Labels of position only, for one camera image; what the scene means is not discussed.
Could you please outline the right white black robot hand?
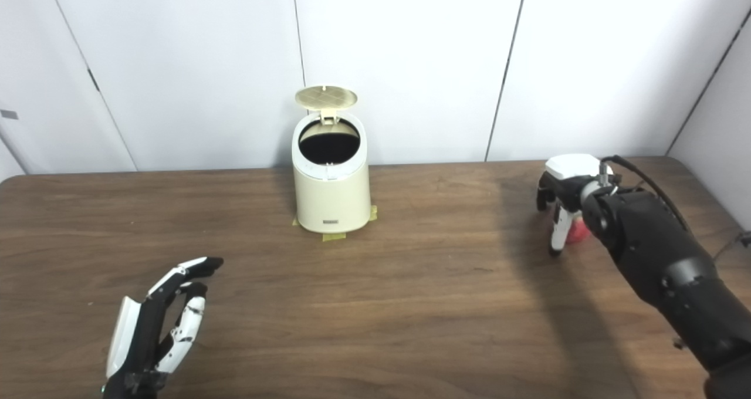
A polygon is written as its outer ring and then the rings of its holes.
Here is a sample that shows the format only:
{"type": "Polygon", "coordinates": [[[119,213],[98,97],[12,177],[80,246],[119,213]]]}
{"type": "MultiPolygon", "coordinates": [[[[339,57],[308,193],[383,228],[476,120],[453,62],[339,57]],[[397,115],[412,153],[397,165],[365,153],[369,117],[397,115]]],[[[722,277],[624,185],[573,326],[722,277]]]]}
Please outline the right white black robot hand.
{"type": "Polygon", "coordinates": [[[557,155],[546,161],[537,182],[536,208],[546,212],[553,205],[550,256],[561,255],[574,223],[584,220],[585,200],[601,188],[614,191],[615,185],[616,175],[611,167],[592,155],[557,155]]]}

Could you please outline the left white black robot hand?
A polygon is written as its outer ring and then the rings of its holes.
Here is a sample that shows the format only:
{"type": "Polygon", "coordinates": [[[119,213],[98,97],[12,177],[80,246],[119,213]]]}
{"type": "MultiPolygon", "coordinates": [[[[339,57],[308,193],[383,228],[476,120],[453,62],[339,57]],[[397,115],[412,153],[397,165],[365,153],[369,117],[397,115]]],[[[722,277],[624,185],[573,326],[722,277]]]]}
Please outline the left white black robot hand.
{"type": "Polygon", "coordinates": [[[143,301],[124,296],[106,361],[104,398],[156,398],[185,359],[203,322],[208,287],[225,260],[200,257],[178,263],[143,301]]]}

